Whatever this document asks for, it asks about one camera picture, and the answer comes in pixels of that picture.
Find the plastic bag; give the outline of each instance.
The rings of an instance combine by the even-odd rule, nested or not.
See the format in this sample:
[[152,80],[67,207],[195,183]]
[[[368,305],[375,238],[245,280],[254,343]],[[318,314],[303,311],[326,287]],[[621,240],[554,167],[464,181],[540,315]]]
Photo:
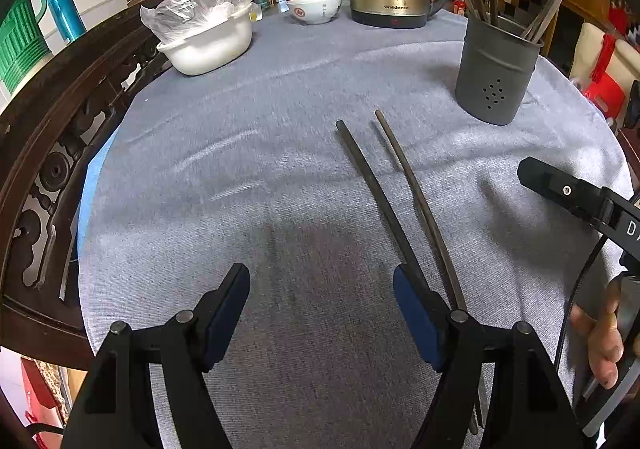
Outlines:
[[142,24],[163,44],[185,39],[225,22],[252,0],[164,0],[156,8],[140,6]]

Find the dark wood carving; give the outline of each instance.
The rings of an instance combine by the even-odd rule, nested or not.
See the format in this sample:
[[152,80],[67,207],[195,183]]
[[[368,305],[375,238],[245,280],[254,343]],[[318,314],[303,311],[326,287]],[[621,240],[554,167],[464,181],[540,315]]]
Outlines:
[[[88,368],[93,353],[82,322],[78,267],[71,259],[75,217],[87,165],[136,93],[162,71],[166,58],[157,53],[157,43],[140,22],[140,6],[132,6],[56,55],[0,116],[2,346],[69,368]],[[123,89],[138,64],[135,81]],[[97,117],[102,123],[87,139]],[[24,208],[28,196],[40,213]],[[33,245],[43,230],[46,243],[37,259]],[[37,278],[27,286],[23,273],[33,270],[32,264],[38,264]]]

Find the blue bottle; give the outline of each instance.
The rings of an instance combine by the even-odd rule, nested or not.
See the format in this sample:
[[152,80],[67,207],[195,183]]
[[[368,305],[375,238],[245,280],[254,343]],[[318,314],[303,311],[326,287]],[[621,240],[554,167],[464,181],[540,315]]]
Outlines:
[[47,0],[47,5],[66,44],[75,41],[86,32],[74,0]]

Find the table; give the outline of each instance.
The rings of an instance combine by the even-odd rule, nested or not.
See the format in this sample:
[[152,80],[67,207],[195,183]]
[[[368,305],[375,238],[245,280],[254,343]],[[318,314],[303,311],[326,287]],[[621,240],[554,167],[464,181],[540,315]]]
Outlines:
[[[544,58],[512,124],[460,109],[452,94],[465,25],[444,11],[415,30],[357,25],[348,6],[320,26],[281,14],[254,25],[236,61],[199,77],[172,69],[146,87],[90,205],[79,291],[92,347],[113,320],[140,328],[193,307],[241,261],[251,293],[224,361],[205,376],[234,447],[410,447],[437,376],[396,307],[391,277],[402,260],[336,120],[378,176],[428,283],[444,286],[380,108],[471,314],[502,327],[527,320],[553,355],[596,234],[521,187],[518,162],[534,156],[624,196],[628,168],[596,109]],[[597,306],[619,255],[606,249],[578,302]],[[572,394],[586,357],[572,338],[566,351]],[[165,447],[178,447],[156,369],[152,380]]]

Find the finger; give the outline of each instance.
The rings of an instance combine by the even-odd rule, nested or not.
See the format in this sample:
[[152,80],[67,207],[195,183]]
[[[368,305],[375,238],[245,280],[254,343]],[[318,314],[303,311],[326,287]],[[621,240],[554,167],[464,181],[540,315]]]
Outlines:
[[608,314],[615,313],[615,311],[618,309],[618,306],[620,305],[621,281],[622,281],[621,278],[616,277],[612,279],[612,281],[607,285],[607,289],[606,289],[607,300],[606,300],[605,308]]
[[622,358],[623,343],[618,331],[618,319],[614,314],[603,314],[588,339],[590,351],[599,351],[610,362]]
[[612,388],[618,381],[618,366],[608,360],[602,352],[589,350],[589,366],[604,389]]
[[569,322],[571,323],[571,326],[573,326],[583,337],[588,337],[596,325],[596,321],[577,304],[574,304],[571,308],[571,312],[569,313]]

